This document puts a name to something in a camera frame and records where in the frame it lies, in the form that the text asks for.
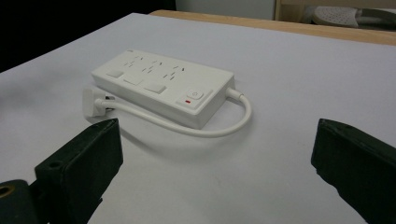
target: wall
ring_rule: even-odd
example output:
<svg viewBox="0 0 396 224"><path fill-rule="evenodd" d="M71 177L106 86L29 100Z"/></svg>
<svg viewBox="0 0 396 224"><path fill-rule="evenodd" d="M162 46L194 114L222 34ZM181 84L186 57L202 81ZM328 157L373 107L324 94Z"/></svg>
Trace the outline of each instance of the wall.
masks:
<svg viewBox="0 0 396 224"><path fill-rule="evenodd" d="M272 20L275 0L176 0L178 11Z"/></svg>

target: white cable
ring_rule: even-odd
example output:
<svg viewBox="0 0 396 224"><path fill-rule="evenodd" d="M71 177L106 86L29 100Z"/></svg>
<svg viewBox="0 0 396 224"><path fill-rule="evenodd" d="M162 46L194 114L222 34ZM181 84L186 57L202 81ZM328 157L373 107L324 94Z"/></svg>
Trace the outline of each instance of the white cable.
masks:
<svg viewBox="0 0 396 224"><path fill-rule="evenodd" d="M226 94L228 97L231 97L231 98L235 99L236 101L241 102L245 106L245 116L242 117L242 119L239 120L239 122L235 123L235 125L233 125L229 128L223 129L223 130L218 130L218 131L204 131L204 130L196 130L196 129L192 129L192 128L187 128L187 127L175 124L173 122L167 121L165 119L160 119L160 118L151 116L149 114L146 114L144 112L136 110L132 107L114 102L112 100L97 99L97 100L95 100L94 103L96 106L100 106L102 108L114 108L114 109L119 109L119 110L125 111L125 112L135 115L141 119L144 119L148 122L151 122L153 124L161 126L165 129L174 131L176 133L183 133L186 135L196 136L196 137L215 138L215 137L222 137L222 136L237 132L243 126L245 126L245 124L247 124L251 118L252 109L251 109L251 105L250 105L250 102L247 97L245 97L241 92L233 90L231 88L229 88L227 90Z"/></svg>

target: power cord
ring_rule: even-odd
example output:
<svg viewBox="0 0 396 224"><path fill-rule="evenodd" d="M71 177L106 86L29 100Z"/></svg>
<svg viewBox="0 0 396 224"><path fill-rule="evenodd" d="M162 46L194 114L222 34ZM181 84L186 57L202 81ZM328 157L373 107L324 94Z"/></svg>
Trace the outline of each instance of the power cord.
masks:
<svg viewBox="0 0 396 224"><path fill-rule="evenodd" d="M241 120L235 123L235 125L218 131L196 130L181 126L165 119L151 116L150 114L136 110L132 107L129 107L128 105L115 102L113 97L107 97L104 91L97 89L85 88L83 91L82 103L83 113L87 117L104 116L108 109L118 109L176 133L182 133L195 137L216 138L237 132L248 123L252 115L250 101L246 96L244 96L243 93L228 88L226 91L226 96L241 102L245 107L245 115Z"/></svg>

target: table surface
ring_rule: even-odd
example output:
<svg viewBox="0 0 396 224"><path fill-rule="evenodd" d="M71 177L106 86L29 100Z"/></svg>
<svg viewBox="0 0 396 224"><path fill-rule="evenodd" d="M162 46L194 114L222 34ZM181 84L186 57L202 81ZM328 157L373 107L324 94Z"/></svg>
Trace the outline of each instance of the table surface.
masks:
<svg viewBox="0 0 396 224"><path fill-rule="evenodd" d="M232 71L252 120L205 139L117 110L84 118L91 71L127 49ZM0 74L0 182L32 183L51 153L118 118L124 164L89 223L363 224L310 158L319 119L396 146L395 58L390 45L133 13ZM226 101L204 129L243 114Z"/></svg>
<svg viewBox="0 0 396 224"><path fill-rule="evenodd" d="M323 25L302 24L285 21L266 21L231 16L220 16L203 13L158 10L150 13L155 16L177 18L192 21L207 21L222 24L239 25L268 30L285 31L295 34L317 35L337 39L354 40L366 43L387 44L396 46L396 32L351 29Z"/></svg>

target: electrical outlet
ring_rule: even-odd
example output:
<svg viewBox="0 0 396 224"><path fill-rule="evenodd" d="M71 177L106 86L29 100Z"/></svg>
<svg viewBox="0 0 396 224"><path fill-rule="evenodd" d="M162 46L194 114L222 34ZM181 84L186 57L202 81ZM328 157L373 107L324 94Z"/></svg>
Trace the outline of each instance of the electrical outlet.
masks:
<svg viewBox="0 0 396 224"><path fill-rule="evenodd" d="M141 50L92 71L98 87L158 115L202 129L234 89L233 73Z"/></svg>

